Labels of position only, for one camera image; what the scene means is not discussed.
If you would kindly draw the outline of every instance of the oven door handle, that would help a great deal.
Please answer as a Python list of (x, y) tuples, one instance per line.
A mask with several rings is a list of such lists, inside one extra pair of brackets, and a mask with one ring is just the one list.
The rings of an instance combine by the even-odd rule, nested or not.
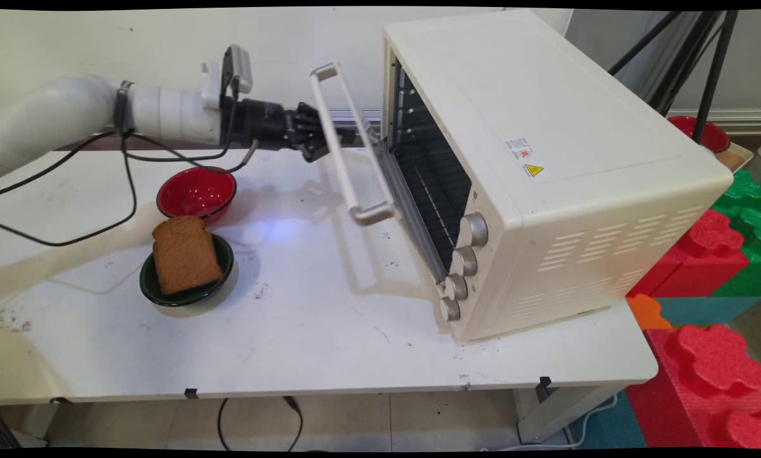
[[(380, 180), (380, 186), (383, 188), (383, 194), (386, 199), (378, 205), (362, 208), (357, 202), (355, 186), (352, 184), (352, 179), (349, 177), (346, 162), (343, 159), (343, 151), (340, 148), (340, 140), (336, 133), (336, 127), (334, 127), (332, 116), (330, 115), (329, 108), (324, 101), (324, 96), (321, 91), (321, 81), (332, 78), (332, 76), (337, 76), (340, 80), (340, 86), (343, 89), (343, 93), (346, 95), (349, 109), (352, 110), (352, 116), (355, 118), (357, 133), (360, 134), (360, 139), (363, 141), (364, 147), (371, 150), (369, 158), (371, 159), (374, 171), (377, 173), (378, 180)], [(395, 215), (397, 215), (397, 207), (394, 203), (392, 190), (389, 188), (383, 169), (380, 168), (380, 163), (376, 156), (377, 153), (374, 151), (374, 145), (371, 140), (369, 140), (369, 134), (366, 133), (366, 128), (363, 126), (363, 117), (357, 112), (357, 108), (355, 108), (355, 103), (352, 100), (352, 93), (346, 84), (346, 79), (343, 78), (343, 72), (340, 69), (340, 65), (332, 63), (313, 70), (313, 72), (310, 73), (310, 81), (313, 84), (313, 95), (315, 96), (317, 108), (319, 109), (319, 118), (321, 119), (321, 126), (324, 130), (324, 138), (327, 139), (327, 145), (334, 158), (338, 180), (340, 181), (341, 189), (343, 189), (343, 199), (346, 200), (346, 205), (349, 206), (349, 214), (352, 219), (360, 224), (360, 226), (371, 226), (384, 219), (395, 217)]]

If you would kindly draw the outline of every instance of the teal foam block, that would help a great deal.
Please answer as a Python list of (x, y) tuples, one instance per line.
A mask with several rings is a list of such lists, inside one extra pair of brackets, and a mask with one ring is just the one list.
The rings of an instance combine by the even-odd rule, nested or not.
[(722, 298), (654, 298), (660, 303), (660, 316), (672, 326), (683, 324), (724, 324), (749, 309), (761, 296)]
[[(612, 398), (601, 406), (612, 403)], [(584, 418), (570, 424), (572, 440), (579, 441)], [(640, 425), (637, 424), (632, 404), (626, 392), (618, 393), (618, 403), (611, 409), (593, 414), (586, 424), (586, 439), (579, 447), (583, 450), (601, 450), (605, 448), (645, 448), (645, 439)]]

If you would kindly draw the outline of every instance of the green bowl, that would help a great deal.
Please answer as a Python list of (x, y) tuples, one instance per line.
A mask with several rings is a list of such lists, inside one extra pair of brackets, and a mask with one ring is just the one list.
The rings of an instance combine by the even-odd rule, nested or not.
[(154, 253), (146, 259), (140, 270), (140, 291), (149, 301), (165, 307), (182, 307), (182, 305), (194, 304), (202, 299), (209, 298), (230, 275), (233, 270), (233, 250), (230, 245), (219, 235), (211, 234), (214, 241), (214, 251), (217, 253), (217, 263), (223, 270), (223, 276), (214, 283), (204, 284), (196, 288), (187, 289), (180, 293), (165, 296), (160, 292), (160, 281), (157, 279), (157, 269), (154, 267)]

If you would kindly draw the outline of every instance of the sticker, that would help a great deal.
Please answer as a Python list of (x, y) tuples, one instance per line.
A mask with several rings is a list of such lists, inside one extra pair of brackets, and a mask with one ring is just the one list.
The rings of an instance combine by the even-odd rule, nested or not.
[(535, 179), (541, 174), (541, 181), (546, 179), (547, 172), (542, 173), (545, 169), (545, 162), (541, 159), (530, 143), (526, 139), (511, 139), (505, 141), (505, 146), (511, 151), (513, 157), (519, 162), (526, 176)]
[(526, 159), (533, 155), (532, 148), (526, 139), (507, 140), (505, 145), (517, 160)]
[(539, 167), (538, 165), (529, 165), (529, 164), (525, 164), (524, 167), (526, 171), (528, 171), (531, 177), (535, 177), (535, 175), (540, 174), (541, 170), (544, 169), (543, 167)]

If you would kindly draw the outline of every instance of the bowl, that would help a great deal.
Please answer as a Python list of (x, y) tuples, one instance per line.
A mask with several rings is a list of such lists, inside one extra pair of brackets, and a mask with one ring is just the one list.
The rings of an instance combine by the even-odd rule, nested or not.
[[(681, 130), (690, 139), (694, 134), (694, 127), (697, 125), (697, 118), (693, 116), (673, 116), (668, 118), (668, 122), (671, 122), (671, 124)], [(703, 130), (703, 139), (700, 143), (705, 148), (714, 151), (714, 153), (722, 153), (722, 151), (731, 146), (731, 139), (728, 138), (728, 134), (724, 133), (723, 130), (710, 122), (706, 122), (705, 130)]]
[(236, 195), (231, 174), (215, 174), (199, 167), (183, 170), (163, 183), (157, 192), (157, 209), (169, 218), (198, 216), (211, 224), (223, 217)]
[(154, 266), (154, 253), (151, 253), (142, 264), (140, 270), (140, 291), (149, 301), (166, 307), (182, 307), (182, 305), (194, 304), (202, 299), (210, 298), (230, 275), (233, 270), (234, 256), (230, 244), (219, 235), (211, 234), (214, 241), (214, 251), (217, 253), (217, 263), (223, 270), (223, 276), (214, 283), (204, 284), (196, 288), (187, 289), (180, 293), (166, 296), (160, 291), (160, 281), (157, 278), (157, 269)]

